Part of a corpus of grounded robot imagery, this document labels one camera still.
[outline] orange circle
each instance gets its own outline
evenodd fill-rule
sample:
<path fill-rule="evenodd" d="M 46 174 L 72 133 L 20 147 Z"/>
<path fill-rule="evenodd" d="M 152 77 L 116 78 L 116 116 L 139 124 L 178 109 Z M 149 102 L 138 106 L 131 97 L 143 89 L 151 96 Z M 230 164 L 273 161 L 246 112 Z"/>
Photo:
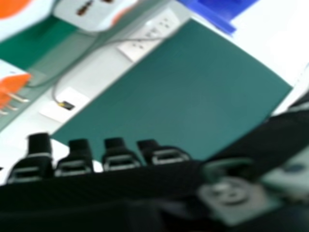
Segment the orange circle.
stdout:
<path fill-rule="evenodd" d="M 32 0 L 0 0 L 0 19 L 14 16 Z"/>

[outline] wire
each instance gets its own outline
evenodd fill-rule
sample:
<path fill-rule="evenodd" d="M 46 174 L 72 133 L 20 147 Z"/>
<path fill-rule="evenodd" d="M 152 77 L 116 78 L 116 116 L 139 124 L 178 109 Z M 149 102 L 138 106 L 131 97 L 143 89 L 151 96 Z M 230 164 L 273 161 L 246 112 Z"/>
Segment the wire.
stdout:
<path fill-rule="evenodd" d="M 122 40 L 112 40 L 112 41 L 107 41 L 106 43 L 99 45 L 97 47 L 97 42 L 100 40 L 100 37 L 98 37 L 96 39 L 96 41 L 94 41 L 94 43 L 87 49 L 85 50 L 81 56 L 79 56 L 73 63 L 71 63 L 68 67 L 66 67 L 62 72 L 60 72 L 60 74 L 55 75 L 54 77 L 49 78 L 47 81 L 41 82 L 37 85 L 31 86 L 31 85 L 26 85 L 27 88 L 39 88 L 39 87 L 43 87 L 45 85 L 47 85 L 48 83 L 54 81 L 55 79 L 58 78 L 58 80 L 55 82 L 53 88 L 52 88 L 52 98 L 53 100 L 61 107 L 64 106 L 64 103 L 60 102 L 57 100 L 56 97 L 56 92 L 57 92 L 57 87 L 59 85 L 59 83 L 61 82 L 62 78 L 65 76 L 65 74 L 67 72 L 69 72 L 73 67 L 75 67 L 79 62 L 81 62 L 84 58 L 86 58 L 87 56 L 93 54 L 95 51 L 99 50 L 102 47 L 105 47 L 107 45 L 111 45 L 111 44 L 117 44 L 117 43 L 124 43 L 124 42 L 130 42 L 130 41 L 137 41 L 137 42 L 142 42 L 142 41 L 158 41 L 158 40 L 166 40 L 169 37 L 157 37 L 157 38 L 152 38 L 152 39 L 145 39 L 145 38 L 136 38 L 136 39 L 122 39 Z"/>

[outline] cable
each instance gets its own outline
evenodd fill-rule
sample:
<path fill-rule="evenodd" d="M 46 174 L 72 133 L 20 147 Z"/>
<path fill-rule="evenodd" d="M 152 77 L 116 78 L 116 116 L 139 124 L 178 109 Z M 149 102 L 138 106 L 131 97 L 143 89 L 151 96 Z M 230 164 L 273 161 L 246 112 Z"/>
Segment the cable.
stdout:
<path fill-rule="evenodd" d="M 142 41 L 157 41 L 157 40 L 166 40 L 169 37 L 157 37 L 157 38 L 153 38 L 153 39 L 145 39 L 145 38 L 136 38 L 136 39 L 122 39 L 122 40 L 112 40 L 112 41 L 107 41 L 106 43 L 100 45 L 99 47 L 97 47 L 97 43 L 100 40 L 100 37 L 96 39 L 96 41 L 94 41 L 94 43 L 87 49 L 85 50 L 81 56 L 79 56 L 73 63 L 71 63 L 68 67 L 66 67 L 63 71 L 60 72 L 60 74 L 55 75 L 54 77 L 49 78 L 47 81 L 45 82 L 41 82 L 37 85 L 34 86 L 30 86 L 27 85 L 27 88 L 39 88 L 39 87 L 43 87 L 45 85 L 47 85 L 48 83 L 52 82 L 53 80 L 57 79 L 58 80 L 55 82 L 53 88 L 52 88 L 52 98 L 53 100 L 61 107 L 64 106 L 64 103 L 60 102 L 57 100 L 56 97 L 56 92 L 57 92 L 57 87 L 59 85 L 59 83 L 61 82 L 62 78 L 65 76 L 65 74 L 67 72 L 69 72 L 73 67 L 75 67 L 80 61 L 82 61 L 84 58 L 86 58 L 87 56 L 91 55 L 92 53 L 94 53 L 95 51 L 99 50 L 102 47 L 105 47 L 107 45 L 111 45 L 111 44 L 117 44 L 117 43 L 124 43 L 124 42 L 130 42 L 130 41 L 137 41 L 137 42 L 142 42 Z"/>

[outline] blue plastic object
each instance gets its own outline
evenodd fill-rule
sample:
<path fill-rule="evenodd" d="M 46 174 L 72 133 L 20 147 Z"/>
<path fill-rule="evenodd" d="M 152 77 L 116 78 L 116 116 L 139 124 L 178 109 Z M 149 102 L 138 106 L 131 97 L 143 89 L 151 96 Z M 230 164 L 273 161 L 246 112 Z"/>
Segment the blue plastic object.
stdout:
<path fill-rule="evenodd" d="M 230 21 L 258 0 L 178 0 L 203 16 L 217 28 L 232 34 L 236 28 Z"/>

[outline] metal prong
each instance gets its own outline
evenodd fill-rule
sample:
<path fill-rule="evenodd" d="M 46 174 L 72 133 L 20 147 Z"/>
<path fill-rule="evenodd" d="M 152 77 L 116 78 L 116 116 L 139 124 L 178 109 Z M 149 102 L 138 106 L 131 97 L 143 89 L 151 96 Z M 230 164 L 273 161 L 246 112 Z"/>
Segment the metal prong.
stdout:
<path fill-rule="evenodd" d="M 29 99 L 27 98 L 22 98 L 16 94 L 13 94 L 13 93 L 8 93 L 8 95 L 13 98 L 14 100 L 18 101 L 18 102 L 22 102 L 22 103 L 26 103 L 26 102 L 29 102 Z"/>
<path fill-rule="evenodd" d="M 3 110 L 0 110 L 0 115 L 8 115 L 9 113 Z"/>
<path fill-rule="evenodd" d="M 11 105 L 6 105 L 5 107 L 10 109 L 10 110 L 13 110 L 13 111 L 17 111 L 18 110 L 17 107 L 14 107 L 14 106 L 11 106 Z"/>

